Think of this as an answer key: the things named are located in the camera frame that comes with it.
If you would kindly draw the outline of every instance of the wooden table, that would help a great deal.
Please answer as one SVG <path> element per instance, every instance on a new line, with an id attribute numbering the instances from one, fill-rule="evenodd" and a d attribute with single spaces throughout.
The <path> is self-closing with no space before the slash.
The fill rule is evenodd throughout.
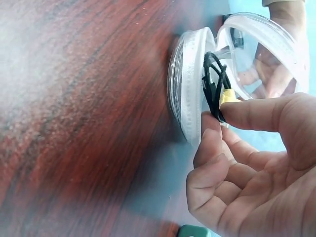
<path id="1" fill-rule="evenodd" d="M 168 49 L 228 11 L 226 0 L 0 2 L 0 235 L 173 237 L 194 224 Z"/>

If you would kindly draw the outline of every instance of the green object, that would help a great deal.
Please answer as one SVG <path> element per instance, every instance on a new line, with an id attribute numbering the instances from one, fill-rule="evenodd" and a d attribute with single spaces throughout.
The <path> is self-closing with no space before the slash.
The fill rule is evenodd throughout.
<path id="1" fill-rule="evenodd" d="M 178 237 L 212 237 L 212 231 L 200 226 L 184 225 L 180 228 Z"/>

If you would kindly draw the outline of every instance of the clear lens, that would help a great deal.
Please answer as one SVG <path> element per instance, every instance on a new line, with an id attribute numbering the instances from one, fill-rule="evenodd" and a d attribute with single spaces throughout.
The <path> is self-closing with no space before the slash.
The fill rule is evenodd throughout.
<path id="1" fill-rule="evenodd" d="M 168 99 L 173 115 L 180 123 L 181 121 L 181 79 L 183 43 L 185 33 L 179 38 L 170 59 L 168 70 Z"/>
<path id="2" fill-rule="evenodd" d="M 249 34 L 230 28 L 238 85 L 252 98 L 280 97 L 295 92 L 289 70 Z"/>

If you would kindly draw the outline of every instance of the plastic part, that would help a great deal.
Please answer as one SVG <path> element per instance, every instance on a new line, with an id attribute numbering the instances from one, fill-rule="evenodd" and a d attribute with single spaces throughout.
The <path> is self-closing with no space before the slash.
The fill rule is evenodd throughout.
<path id="1" fill-rule="evenodd" d="M 233 89 L 224 90 L 221 96 L 220 105 L 226 102 L 240 102 L 240 100 L 236 98 L 236 94 Z"/>
<path id="2" fill-rule="evenodd" d="M 212 231 L 200 226 L 184 225 L 177 237 L 212 237 Z"/>

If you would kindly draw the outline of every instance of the finger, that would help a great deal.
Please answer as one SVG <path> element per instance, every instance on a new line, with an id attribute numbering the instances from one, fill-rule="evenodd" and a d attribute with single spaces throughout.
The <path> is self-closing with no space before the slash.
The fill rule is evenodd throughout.
<path id="1" fill-rule="evenodd" d="M 224 181 L 215 189 L 214 195 L 222 200 L 226 205 L 231 204 L 240 194 L 241 188 L 236 184 Z"/>
<path id="2" fill-rule="evenodd" d="M 293 76 L 284 65 L 280 65 L 274 71 L 272 77 L 268 79 L 266 84 L 267 98 L 280 97 L 289 83 L 293 79 Z"/>
<path id="3" fill-rule="evenodd" d="M 231 129 L 222 127 L 223 140 L 231 150 L 235 160 L 246 164 L 256 171 L 262 170 L 274 153 L 259 152 L 247 142 L 241 140 Z"/>
<path id="4" fill-rule="evenodd" d="M 203 135 L 205 130 L 208 128 L 219 132 L 222 136 L 222 130 L 219 121 L 212 116 L 210 111 L 205 111 L 201 115 L 201 135 Z"/>
<path id="5" fill-rule="evenodd" d="M 238 73 L 238 78 L 242 85 L 251 85 L 259 79 L 259 76 L 253 65 L 249 70 Z"/>
<path id="6" fill-rule="evenodd" d="M 227 123 L 244 130 L 278 132 L 284 106 L 293 96 L 224 103 L 221 111 Z"/>
<path id="7" fill-rule="evenodd" d="M 220 155 L 222 152 L 223 140 L 220 133 L 207 129 L 202 136 L 201 143 L 197 149 L 197 153 L 193 160 L 194 168 L 204 165 L 212 160 L 212 158 Z"/>
<path id="8" fill-rule="evenodd" d="M 214 196 L 214 186 L 224 180 L 228 168 L 228 160 L 221 154 L 191 171 L 187 177 L 188 209 L 200 222 L 212 229 L 217 228 L 217 223 L 227 207 L 222 200 Z"/>
<path id="9" fill-rule="evenodd" d="M 249 180 L 252 179 L 256 173 L 257 172 L 248 165 L 235 163 L 229 167 L 225 180 L 236 184 L 240 189 L 244 189 Z"/>
<path id="10" fill-rule="evenodd" d="M 266 98 L 266 89 L 263 84 L 259 85 L 253 92 L 252 97 L 254 99 L 265 99 Z"/>
<path id="11" fill-rule="evenodd" d="M 194 168 L 199 167 L 210 161 L 211 157 L 224 153 L 225 156 L 234 164 L 236 161 L 228 146 L 222 140 L 221 126 L 210 112 L 202 113 L 202 141 L 199 145 L 193 160 Z"/>

